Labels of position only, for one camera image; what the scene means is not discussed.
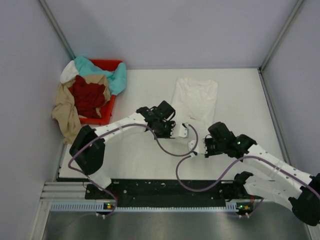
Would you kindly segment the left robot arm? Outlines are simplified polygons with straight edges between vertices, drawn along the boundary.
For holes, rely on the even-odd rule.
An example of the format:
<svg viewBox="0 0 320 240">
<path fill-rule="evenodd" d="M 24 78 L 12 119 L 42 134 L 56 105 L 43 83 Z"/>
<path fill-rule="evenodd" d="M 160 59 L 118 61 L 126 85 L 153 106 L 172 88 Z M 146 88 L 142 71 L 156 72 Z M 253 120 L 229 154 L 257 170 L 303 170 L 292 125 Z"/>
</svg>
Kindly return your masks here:
<svg viewBox="0 0 320 240">
<path fill-rule="evenodd" d="M 78 168 L 68 166 L 97 184 L 96 192 L 109 198 L 114 191 L 111 178 L 103 170 L 107 144 L 116 143 L 127 137 L 150 131 L 158 139 L 169 139 L 176 126 L 173 117 L 176 110 L 165 100 L 151 108 L 140 107 L 133 114 L 116 122 L 100 126 L 83 126 L 70 147 L 71 162 Z"/>
</svg>

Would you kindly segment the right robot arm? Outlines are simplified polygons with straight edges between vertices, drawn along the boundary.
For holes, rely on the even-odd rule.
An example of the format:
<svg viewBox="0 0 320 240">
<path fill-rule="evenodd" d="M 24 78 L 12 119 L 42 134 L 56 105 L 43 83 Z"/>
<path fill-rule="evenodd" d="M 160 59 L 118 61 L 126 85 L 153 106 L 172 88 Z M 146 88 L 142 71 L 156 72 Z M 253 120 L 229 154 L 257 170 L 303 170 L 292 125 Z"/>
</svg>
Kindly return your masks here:
<svg viewBox="0 0 320 240">
<path fill-rule="evenodd" d="M 233 192 L 237 197 L 261 197 L 291 210 L 309 226 L 320 223 L 319 175 L 313 176 L 276 158 L 245 134 L 235 136 L 222 122 L 214 123 L 208 132 L 205 157 L 225 154 L 268 177 L 263 179 L 248 171 L 236 174 Z"/>
</svg>

